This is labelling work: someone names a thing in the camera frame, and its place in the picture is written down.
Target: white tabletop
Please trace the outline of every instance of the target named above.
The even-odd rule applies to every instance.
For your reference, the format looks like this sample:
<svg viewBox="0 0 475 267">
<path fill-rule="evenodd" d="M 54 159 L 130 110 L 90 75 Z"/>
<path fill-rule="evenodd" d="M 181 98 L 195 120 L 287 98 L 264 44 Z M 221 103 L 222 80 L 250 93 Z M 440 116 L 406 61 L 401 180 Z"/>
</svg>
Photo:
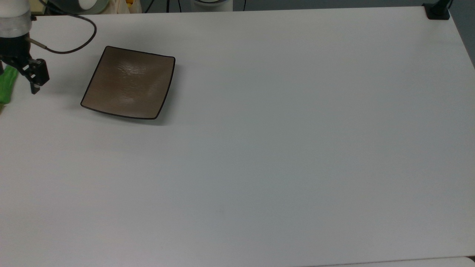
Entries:
<svg viewBox="0 0 475 267">
<path fill-rule="evenodd" d="M 475 254 L 475 71 L 422 7 L 91 16 L 0 114 L 2 267 Z M 74 48 L 90 25 L 43 17 Z M 79 103 L 105 46 L 176 57 L 162 113 Z"/>
</svg>

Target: yellow object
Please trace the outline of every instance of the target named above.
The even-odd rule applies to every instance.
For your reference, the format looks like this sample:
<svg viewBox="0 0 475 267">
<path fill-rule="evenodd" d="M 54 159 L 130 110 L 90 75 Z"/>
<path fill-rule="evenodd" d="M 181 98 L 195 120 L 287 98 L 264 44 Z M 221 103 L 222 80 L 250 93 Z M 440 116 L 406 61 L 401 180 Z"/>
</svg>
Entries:
<svg viewBox="0 0 475 267">
<path fill-rule="evenodd" d="M 31 14 L 33 15 L 43 15 L 45 14 L 46 7 L 43 6 L 38 0 L 29 0 Z"/>
</svg>

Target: brown square plate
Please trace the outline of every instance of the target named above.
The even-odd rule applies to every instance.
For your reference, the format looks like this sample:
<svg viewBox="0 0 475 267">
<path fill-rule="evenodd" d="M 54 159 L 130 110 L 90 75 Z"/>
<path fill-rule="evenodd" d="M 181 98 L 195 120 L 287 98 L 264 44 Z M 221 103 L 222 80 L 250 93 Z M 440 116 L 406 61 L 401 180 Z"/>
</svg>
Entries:
<svg viewBox="0 0 475 267">
<path fill-rule="evenodd" d="M 175 58 L 107 46 L 81 106 L 121 117 L 158 117 L 175 69 Z"/>
</svg>

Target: wire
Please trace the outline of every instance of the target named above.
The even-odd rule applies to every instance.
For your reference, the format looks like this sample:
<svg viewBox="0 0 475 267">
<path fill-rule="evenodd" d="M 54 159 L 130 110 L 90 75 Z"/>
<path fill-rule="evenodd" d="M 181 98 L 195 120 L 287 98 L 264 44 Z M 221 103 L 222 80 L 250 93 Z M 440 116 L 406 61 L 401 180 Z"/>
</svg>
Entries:
<svg viewBox="0 0 475 267">
<path fill-rule="evenodd" d="M 37 41 L 35 41 L 35 40 L 33 40 L 33 39 L 30 39 L 30 38 L 27 38 L 27 41 L 28 41 L 28 42 L 30 42 L 30 43 L 32 43 L 32 44 L 35 44 L 35 45 L 37 45 L 37 46 L 39 46 L 39 47 L 41 47 L 41 48 L 43 48 L 43 49 L 45 49 L 45 50 L 47 50 L 47 51 L 49 51 L 49 52 L 51 52 L 51 53 L 55 53 L 55 54 L 70 54 L 70 53 L 74 53 L 74 52 L 76 52 L 76 51 L 78 51 L 78 50 L 83 49 L 85 46 L 87 46 L 87 45 L 92 41 L 92 39 L 94 39 L 95 34 L 97 33 L 97 26 L 96 26 L 96 24 L 95 24 L 92 20 L 90 20 L 90 19 L 88 19 L 88 18 L 85 18 L 85 17 L 83 17 L 83 16 L 79 16 L 79 15 L 76 15 L 76 14 L 71 14 L 71 13 L 64 12 L 64 11 L 60 10 L 59 8 L 56 9 L 56 8 L 51 7 L 51 6 L 48 6 L 43 0 L 38 0 L 38 1 L 39 1 L 43 6 L 49 8 L 50 10 L 52 10 L 52 11 L 54 11 L 54 12 L 56 12 L 56 13 L 59 13 L 59 14 L 62 14 L 62 15 L 68 15 L 68 16 L 71 16 L 71 17 L 74 17 L 74 18 L 78 18 L 78 19 L 82 19 L 82 20 L 85 20 L 85 21 L 91 23 L 92 26 L 94 27 L 94 33 L 93 33 L 93 34 L 91 35 L 91 37 L 86 41 L 86 43 L 82 44 L 81 46 L 79 46 L 79 47 L 77 47 L 77 48 L 75 48 L 75 49 L 73 49 L 73 50 L 69 50 L 69 51 L 56 51 L 56 50 L 52 50 L 52 49 L 49 49 L 47 46 L 41 44 L 40 42 L 37 42 Z"/>
<path fill-rule="evenodd" d="M 150 5 L 149 5 L 149 7 L 147 7 L 147 9 L 145 10 L 145 13 L 148 13 L 148 10 L 150 10 L 150 7 L 152 6 L 152 4 L 153 4 L 154 1 L 155 1 L 155 0 L 152 0 L 152 1 L 150 2 Z"/>
</svg>

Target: green cloth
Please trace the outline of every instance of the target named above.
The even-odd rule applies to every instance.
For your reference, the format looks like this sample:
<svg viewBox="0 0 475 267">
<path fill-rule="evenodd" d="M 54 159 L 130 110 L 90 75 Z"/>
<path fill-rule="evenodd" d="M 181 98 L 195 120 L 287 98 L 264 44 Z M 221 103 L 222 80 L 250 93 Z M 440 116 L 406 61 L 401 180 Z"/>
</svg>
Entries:
<svg viewBox="0 0 475 267">
<path fill-rule="evenodd" d="M 2 75 L 0 75 L 0 105 L 10 103 L 13 85 L 17 79 L 18 71 L 11 66 L 7 66 Z"/>
</svg>

